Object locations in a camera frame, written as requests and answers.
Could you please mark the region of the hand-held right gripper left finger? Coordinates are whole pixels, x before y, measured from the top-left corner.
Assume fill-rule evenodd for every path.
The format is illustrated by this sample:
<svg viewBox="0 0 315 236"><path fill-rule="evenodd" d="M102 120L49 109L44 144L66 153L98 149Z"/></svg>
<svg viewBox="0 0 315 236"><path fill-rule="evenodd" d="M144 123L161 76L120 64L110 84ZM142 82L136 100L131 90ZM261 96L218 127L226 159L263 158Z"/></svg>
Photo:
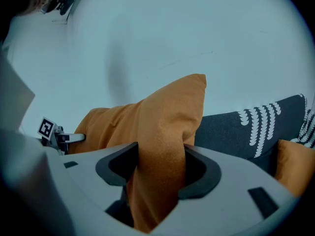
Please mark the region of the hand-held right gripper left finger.
<svg viewBox="0 0 315 236"><path fill-rule="evenodd" d="M51 177L68 212L74 236L141 236L112 216L137 164L138 144L57 155L46 149Z"/></svg>

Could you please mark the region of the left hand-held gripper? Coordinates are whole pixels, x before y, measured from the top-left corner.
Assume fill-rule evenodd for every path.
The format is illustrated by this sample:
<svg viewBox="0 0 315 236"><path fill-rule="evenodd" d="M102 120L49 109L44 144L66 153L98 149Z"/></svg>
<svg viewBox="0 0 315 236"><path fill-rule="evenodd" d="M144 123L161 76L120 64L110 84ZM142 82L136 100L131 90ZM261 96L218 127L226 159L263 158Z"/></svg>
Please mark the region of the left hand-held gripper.
<svg viewBox="0 0 315 236"><path fill-rule="evenodd" d="M59 155L68 154L66 142L81 142L86 139L85 134L65 134L62 126L47 118L42 119L37 133L41 136L42 145L56 149Z"/></svg>

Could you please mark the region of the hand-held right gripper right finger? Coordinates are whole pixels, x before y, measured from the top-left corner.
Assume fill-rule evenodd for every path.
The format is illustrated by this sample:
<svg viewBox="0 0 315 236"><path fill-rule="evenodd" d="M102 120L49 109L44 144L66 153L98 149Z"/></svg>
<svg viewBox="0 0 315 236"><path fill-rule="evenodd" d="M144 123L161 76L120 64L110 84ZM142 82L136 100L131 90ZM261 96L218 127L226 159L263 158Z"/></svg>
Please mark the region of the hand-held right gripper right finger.
<svg viewBox="0 0 315 236"><path fill-rule="evenodd" d="M254 163L185 146L188 186L154 236L270 236L297 199Z"/></svg>

